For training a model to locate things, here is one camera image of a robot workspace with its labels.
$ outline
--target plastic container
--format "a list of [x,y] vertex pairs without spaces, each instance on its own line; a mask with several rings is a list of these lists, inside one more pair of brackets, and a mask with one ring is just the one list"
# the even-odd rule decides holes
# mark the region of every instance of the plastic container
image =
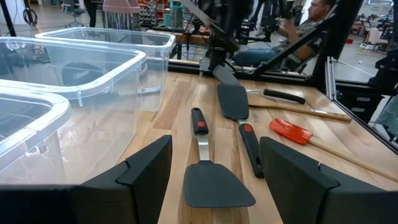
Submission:
[[72,116],[58,130],[67,183],[114,166],[136,132],[145,53],[28,38],[0,38],[0,88],[64,96]]
[[162,104],[165,75],[169,66],[169,56],[175,42],[174,35],[156,34],[117,29],[74,27],[37,34],[36,37],[50,40],[64,40],[140,50],[147,54],[144,72],[140,74],[142,110],[158,111]]
[[0,185],[63,184],[58,131],[70,119],[67,99],[0,88]]

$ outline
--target black spatula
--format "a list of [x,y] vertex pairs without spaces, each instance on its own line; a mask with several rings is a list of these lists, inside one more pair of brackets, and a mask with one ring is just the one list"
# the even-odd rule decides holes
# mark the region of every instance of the black spatula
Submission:
[[199,108],[191,110],[193,132],[198,137],[200,161],[187,167],[184,197],[195,208],[248,207],[256,203],[249,190],[226,167],[210,161],[208,128]]
[[264,174],[259,157],[259,142],[253,127],[246,122],[249,117],[249,102],[245,88],[239,85],[219,84],[217,95],[223,116],[239,122],[239,132],[248,152],[254,175],[263,178]]

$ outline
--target wooden countertop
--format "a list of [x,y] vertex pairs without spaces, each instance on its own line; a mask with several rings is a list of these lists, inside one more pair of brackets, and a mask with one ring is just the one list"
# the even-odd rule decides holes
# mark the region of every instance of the wooden countertop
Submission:
[[[305,97],[307,105],[313,109],[343,113],[315,88],[246,80],[241,83],[250,89],[267,87],[283,90]],[[221,114],[216,95],[217,84],[214,78],[170,72],[166,79],[165,95],[160,111],[139,113],[136,136],[121,161],[165,134],[173,136],[172,171],[160,214],[160,224],[282,223],[265,179],[257,179],[252,172],[246,148],[238,131],[238,123],[225,119]],[[190,117],[190,110],[193,107],[201,108],[209,125],[211,160],[234,172],[256,198],[257,203],[254,206],[198,209],[185,204],[182,193],[185,168],[199,160],[197,140],[192,133]],[[274,118],[283,118],[312,130],[316,136],[330,142],[337,149],[348,151],[365,161],[371,161],[375,166],[398,176],[398,156],[357,122],[344,123],[294,112],[260,108],[251,108],[248,119],[258,138],[269,136],[348,175],[386,190],[398,190],[398,183],[364,170],[315,146],[301,146],[279,136],[268,126]]]

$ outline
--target spatula head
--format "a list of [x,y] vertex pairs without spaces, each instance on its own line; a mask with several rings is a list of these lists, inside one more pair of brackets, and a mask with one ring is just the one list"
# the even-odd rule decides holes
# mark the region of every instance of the spatula head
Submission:
[[279,118],[271,121],[269,123],[269,127],[277,133],[299,144],[308,143],[311,136],[313,136],[313,133],[311,133],[309,130],[303,129]]
[[184,197],[194,208],[248,207],[256,203],[253,195],[226,167],[200,161],[187,167]]
[[225,118],[237,120],[249,117],[248,96],[243,86],[219,84],[217,95]]

